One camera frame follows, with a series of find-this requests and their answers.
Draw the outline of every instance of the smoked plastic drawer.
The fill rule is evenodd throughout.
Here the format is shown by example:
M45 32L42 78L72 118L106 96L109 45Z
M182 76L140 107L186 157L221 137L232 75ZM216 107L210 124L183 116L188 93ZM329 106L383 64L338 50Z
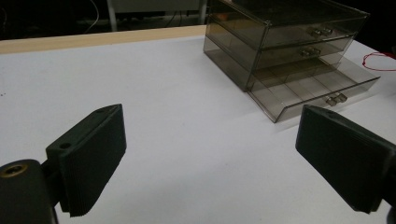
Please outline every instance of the smoked plastic drawer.
M206 26L206 36L248 71L338 53L347 49L352 42L351 37L345 37L315 44L257 51L212 20Z
M342 58L334 69L313 76L290 78L271 83L257 78L249 94L273 121L301 114L305 104L321 107L341 104L349 97L367 91L379 77Z
M352 36L369 16L326 0L213 0L210 15L254 49Z

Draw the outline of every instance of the drawer handle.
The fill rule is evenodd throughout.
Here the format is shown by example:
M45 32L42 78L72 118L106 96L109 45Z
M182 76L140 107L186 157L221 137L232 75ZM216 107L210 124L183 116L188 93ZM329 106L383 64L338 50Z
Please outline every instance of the drawer handle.
M326 104L328 104L330 106L335 106L338 103L344 103L346 100L347 100L347 97L341 92L337 93L333 97L326 96L324 98L324 101L326 102Z
M329 36L332 34L332 29L329 28L309 28L308 33L314 38L320 37L322 35Z
M315 49L315 48L312 48L312 47L305 48L305 49L302 49L300 51L300 55L305 57L305 58L313 57L313 56L319 56L320 55L320 49Z

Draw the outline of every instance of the dark background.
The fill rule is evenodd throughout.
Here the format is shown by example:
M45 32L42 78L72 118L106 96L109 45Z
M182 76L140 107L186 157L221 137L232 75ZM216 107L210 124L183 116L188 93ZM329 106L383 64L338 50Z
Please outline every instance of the dark background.
M371 14L356 40L381 52L391 52L396 46L396 0L334 1ZM108 20L106 0L94 0L94 3L100 19ZM118 18L130 16L118 15ZM150 15L132 15L140 19L144 16ZM0 40L26 38L32 29L48 36L79 35L89 24L78 21L95 18L96 11L90 0L0 0Z

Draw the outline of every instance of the table surface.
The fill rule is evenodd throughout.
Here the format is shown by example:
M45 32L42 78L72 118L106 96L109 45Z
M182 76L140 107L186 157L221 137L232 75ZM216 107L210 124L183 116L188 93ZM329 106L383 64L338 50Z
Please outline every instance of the table surface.
M203 53L204 26L0 42L0 164L43 162L93 110L122 104L128 148L100 199L66 223L386 223L354 212ZM373 52L353 42L346 57ZM372 66L391 68L388 59ZM396 143L396 76L334 111Z

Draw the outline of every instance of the drawer unit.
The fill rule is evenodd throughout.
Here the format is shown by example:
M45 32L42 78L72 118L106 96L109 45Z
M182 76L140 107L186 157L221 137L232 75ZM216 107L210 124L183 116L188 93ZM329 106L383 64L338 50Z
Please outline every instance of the drawer unit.
M368 16L330 0L212 0L204 53L278 122L379 79L343 57Z

